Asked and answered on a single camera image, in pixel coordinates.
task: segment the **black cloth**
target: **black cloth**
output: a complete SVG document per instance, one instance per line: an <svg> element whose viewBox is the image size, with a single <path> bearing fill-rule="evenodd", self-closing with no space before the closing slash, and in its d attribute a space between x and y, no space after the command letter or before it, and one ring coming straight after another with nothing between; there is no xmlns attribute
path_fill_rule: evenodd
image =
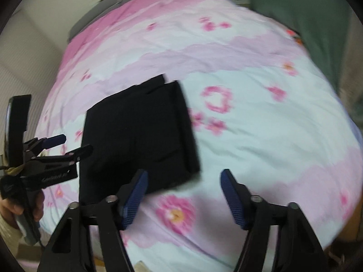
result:
<svg viewBox="0 0 363 272"><path fill-rule="evenodd" d="M147 193L190 180L200 170L185 99L178 82L162 75L109 96L87 111L80 162L79 201L116 194L138 169L147 170Z"/></svg>

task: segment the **pink floral bedsheet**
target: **pink floral bedsheet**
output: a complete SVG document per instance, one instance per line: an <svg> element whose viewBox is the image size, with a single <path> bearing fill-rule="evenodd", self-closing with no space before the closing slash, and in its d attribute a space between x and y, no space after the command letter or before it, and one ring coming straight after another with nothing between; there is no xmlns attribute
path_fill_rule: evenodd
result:
<svg viewBox="0 0 363 272"><path fill-rule="evenodd" d="M133 264L142 260L153 272L232 269L246 234L220 189L224 168L271 203L299 203L323 246L350 217L362 191L360 136L294 38L226 0L133 0L69 44L36 133L63 133L67 142L48 154L79 147L86 111L132 85L163 73L180 80L186 96L200 179L144 199L122 232ZM41 224L52 232L78 200L78 181L45 197Z"/></svg>

